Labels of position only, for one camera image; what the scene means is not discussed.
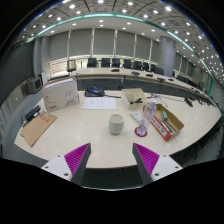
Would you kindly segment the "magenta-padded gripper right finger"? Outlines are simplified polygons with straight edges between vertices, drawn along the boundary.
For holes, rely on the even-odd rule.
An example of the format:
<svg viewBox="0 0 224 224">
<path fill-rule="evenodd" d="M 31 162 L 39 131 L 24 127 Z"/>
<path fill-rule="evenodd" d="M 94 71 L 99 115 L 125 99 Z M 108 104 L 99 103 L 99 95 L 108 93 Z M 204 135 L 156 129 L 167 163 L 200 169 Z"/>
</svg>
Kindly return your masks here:
<svg viewBox="0 0 224 224">
<path fill-rule="evenodd" d="M 154 151 L 133 144 L 132 153 L 137 162 L 139 173 L 144 185 L 164 178 L 182 169 L 182 167 L 168 155 L 158 155 Z"/>
</svg>

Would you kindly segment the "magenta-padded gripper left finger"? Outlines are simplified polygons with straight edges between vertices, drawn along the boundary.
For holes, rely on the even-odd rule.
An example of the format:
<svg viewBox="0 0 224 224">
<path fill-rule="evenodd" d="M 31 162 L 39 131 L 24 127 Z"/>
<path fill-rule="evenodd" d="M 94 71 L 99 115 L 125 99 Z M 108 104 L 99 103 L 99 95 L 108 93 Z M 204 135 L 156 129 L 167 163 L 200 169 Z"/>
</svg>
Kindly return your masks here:
<svg viewBox="0 0 224 224">
<path fill-rule="evenodd" d="M 84 144 L 66 155 L 57 155 L 49 160 L 42 169 L 68 180 L 77 185 L 81 184 L 86 164 L 91 154 L 91 144 Z"/>
</svg>

